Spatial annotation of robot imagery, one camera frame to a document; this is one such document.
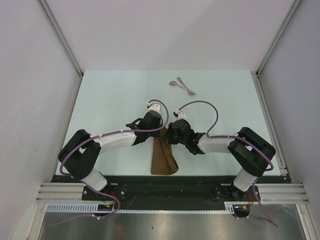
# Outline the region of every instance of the gray floor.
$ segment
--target gray floor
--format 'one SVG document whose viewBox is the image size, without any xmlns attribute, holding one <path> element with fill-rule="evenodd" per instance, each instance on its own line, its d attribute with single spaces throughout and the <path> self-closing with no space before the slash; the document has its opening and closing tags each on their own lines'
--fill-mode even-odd
<svg viewBox="0 0 320 240">
<path fill-rule="evenodd" d="M 47 213 L 39 240 L 305 240 L 295 205 L 269 205 L 279 225 L 223 214 L 116 214 L 96 220 L 82 217 L 54 227 L 47 224 L 75 216 Z M 251 214 L 261 215 L 259 206 Z"/>
</svg>

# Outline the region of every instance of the white table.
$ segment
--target white table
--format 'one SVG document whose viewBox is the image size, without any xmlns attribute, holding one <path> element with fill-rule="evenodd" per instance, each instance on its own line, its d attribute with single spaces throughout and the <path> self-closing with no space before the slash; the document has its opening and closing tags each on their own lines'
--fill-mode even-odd
<svg viewBox="0 0 320 240">
<path fill-rule="evenodd" d="M 180 77 L 197 95 L 170 86 Z M 185 103 L 205 100 L 219 111 L 219 121 L 211 134 L 226 134 L 249 127 L 271 143 L 257 92 L 249 70 L 165 70 L 165 71 L 86 71 L 72 113 L 65 143 L 79 129 L 91 134 L 119 130 L 125 124 L 142 118 L 147 101 L 159 99 L 170 112 Z M 183 109 L 195 132 L 206 132 L 216 119 L 207 104 L 195 103 Z M 165 121 L 164 108 L 161 110 Z M 99 156 L 95 168 L 104 175 L 151 176 L 153 138 L 133 146 L 122 147 Z M 172 146 L 179 166 L 175 176 L 237 175 L 241 166 L 231 154 L 192 155 L 181 144 Z M 276 157 L 274 170 L 265 175 L 278 176 Z"/>
</svg>

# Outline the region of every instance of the gray wall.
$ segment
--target gray wall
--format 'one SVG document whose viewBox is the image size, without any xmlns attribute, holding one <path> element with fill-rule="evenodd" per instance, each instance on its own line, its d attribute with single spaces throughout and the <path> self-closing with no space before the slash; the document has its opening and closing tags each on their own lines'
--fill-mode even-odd
<svg viewBox="0 0 320 240">
<path fill-rule="evenodd" d="M 35 0 L 1 0 L 0 239 L 48 179 L 79 78 Z"/>
<path fill-rule="evenodd" d="M 320 223 L 320 1 L 305 0 L 261 75 L 295 182 Z"/>
</svg>

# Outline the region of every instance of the white vent strip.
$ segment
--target white vent strip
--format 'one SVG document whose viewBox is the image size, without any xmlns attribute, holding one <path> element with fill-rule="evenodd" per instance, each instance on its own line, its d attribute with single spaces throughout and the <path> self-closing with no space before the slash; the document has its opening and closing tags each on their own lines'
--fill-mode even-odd
<svg viewBox="0 0 320 240">
<path fill-rule="evenodd" d="M 109 213 L 98 211 L 98 203 L 50 203 L 48 213 Z M 225 210 L 167 211 L 167 210 L 119 210 L 123 214 L 234 214 L 232 204 L 225 204 Z"/>
</svg>

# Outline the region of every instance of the wall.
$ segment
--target wall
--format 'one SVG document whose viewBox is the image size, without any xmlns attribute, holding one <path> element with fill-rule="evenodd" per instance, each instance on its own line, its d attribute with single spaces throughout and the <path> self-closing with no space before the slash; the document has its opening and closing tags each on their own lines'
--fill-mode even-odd
<svg viewBox="0 0 320 240">
<path fill-rule="evenodd" d="M 320 1 L 298 10 L 261 75 L 289 171 L 320 223 Z"/>
<path fill-rule="evenodd" d="M 35 0 L 1 1 L 0 239 L 53 170 L 79 78 Z"/>
<path fill-rule="evenodd" d="M 47 2 L 85 70 L 256 70 L 293 0 Z"/>
</svg>

